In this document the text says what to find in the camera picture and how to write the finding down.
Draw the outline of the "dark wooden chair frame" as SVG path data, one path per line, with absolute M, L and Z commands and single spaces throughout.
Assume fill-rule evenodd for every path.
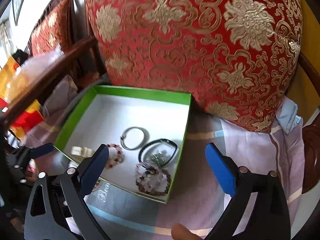
M 34 101 L 47 87 L 57 85 L 60 80 L 68 74 L 69 70 L 72 68 L 73 61 L 83 55 L 88 54 L 91 57 L 87 66 L 95 68 L 99 75 L 104 75 L 106 73 L 106 69 L 99 53 L 98 41 L 93 34 L 88 16 L 85 15 L 86 36 L 79 40 L 76 33 L 76 24 L 74 23 L 75 16 L 73 0 L 69 0 L 69 7 L 72 13 L 70 23 L 73 31 L 72 38 L 74 39 L 75 44 L 70 49 L 66 50 L 61 58 L 49 65 L 48 68 L 30 84 L 27 91 L 21 97 L 22 101 Z M 15 120 L 14 115 L 20 112 L 19 106 L 20 103 L 17 102 L 16 105 L 10 105 L 11 109 L 7 109 L 6 112 L 1 112 L 1 129 L 5 131 L 9 129 L 11 123 Z

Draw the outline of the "red yellow bag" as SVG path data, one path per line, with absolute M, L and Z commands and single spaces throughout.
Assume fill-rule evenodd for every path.
M 24 74 L 17 60 L 10 56 L 1 69 L 1 109 L 11 109 L 10 105 L 20 103 L 20 112 L 14 115 L 15 120 L 10 125 L 10 130 L 19 140 L 44 120 L 37 100 L 21 100 L 31 81 L 32 78 Z

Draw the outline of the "green gift box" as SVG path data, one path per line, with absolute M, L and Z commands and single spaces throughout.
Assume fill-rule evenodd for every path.
M 187 131 L 191 95 L 114 86 L 93 86 L 78 102 L 63 125 L 55 147 L 76 164 L 81 157 L 71 155 L 73 146 L 96 150 L 110 146 L 110 155 L 119 146 L 123 162 L 108 164 L 100 178 L 129 193 L 159 203 L 167 203 L 179 166 Z M 178 144 L 178 153 L 163 167 L 168 174 L 151 179 L 155 193 L 144 193 L 137 178 L 145 172 L 138 162 L 140 149 L 157 139 Z

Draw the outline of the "red gold brocade cushion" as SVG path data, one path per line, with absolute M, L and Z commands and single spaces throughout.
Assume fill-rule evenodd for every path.
M 268 133 L 295 73 L 300 0 L 85 0 L 112 85 L 190 93 Z

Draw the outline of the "pink grey patterned bedsheet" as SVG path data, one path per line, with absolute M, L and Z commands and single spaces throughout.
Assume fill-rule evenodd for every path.
M 84 94 L 76 93 L 66 77 L 44 104 L 43 122 L 32 128 L 22 143 L 39 147 L 55 143 L 63 125 Z M 296 117 L 294 103 L 285 99 L 280 118 L 270 133 L 249 132 L 233 123 L 193 110 L 190 105 L 182 155 L 167 203 L 129 193 L 102 180 L 85 201 L 111 239 L 170 239 L 171 227 L 181 223 L 206 236 L 227 206 L 224 194 L 205 157 L 214 143 L 223 155 L 253 173 L 276 171 L 285 192 L 291 218 L 295 218 L 304 177 L 303 120 Z M 60 150 L 37 159 L 40 171 L 58 174 L 72 166 Z

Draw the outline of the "black wrist watch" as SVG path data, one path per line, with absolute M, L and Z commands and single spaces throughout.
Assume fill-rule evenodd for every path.
M 168 165 L 175 155 L 178 153 L 178 144 L 169 139 L 157 139 L 151 142 L 147 142 L 139 151 L 138 162 L 149 163 L 148 157 L 153 154 L 161 153 L 165 159 L 165 165 Z

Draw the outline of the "white wrist watch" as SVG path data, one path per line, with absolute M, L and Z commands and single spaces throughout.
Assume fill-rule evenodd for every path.
M 82 157 L 82 158 L 90 158 L 94 154 L 94 151 L 90 148 L 73 146 L 71 150 L 71 155 Z

